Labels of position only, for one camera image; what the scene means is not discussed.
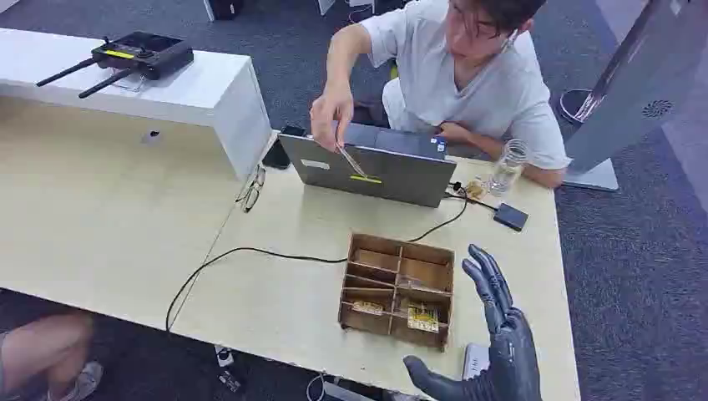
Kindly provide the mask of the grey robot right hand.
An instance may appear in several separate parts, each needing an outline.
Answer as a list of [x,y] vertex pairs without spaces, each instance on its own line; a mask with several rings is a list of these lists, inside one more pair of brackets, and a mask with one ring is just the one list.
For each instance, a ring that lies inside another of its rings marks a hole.
[[523,311],[513,305],[495,259],[471,244],[462,261],[483,304],[490,346],[489,365],[476,377],[453,380],[434,373],[418,357],[402,359],[412,384],[435,400],[540,400],[541,386],[534,337]]

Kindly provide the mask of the person's right hand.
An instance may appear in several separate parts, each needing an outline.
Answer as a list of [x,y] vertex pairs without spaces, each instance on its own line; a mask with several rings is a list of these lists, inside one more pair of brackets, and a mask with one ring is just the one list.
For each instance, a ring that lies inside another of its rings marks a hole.
[[323,148],[338,152],[353,117],[353,97],[348,85],[326,86],[310,110],[311,134]]

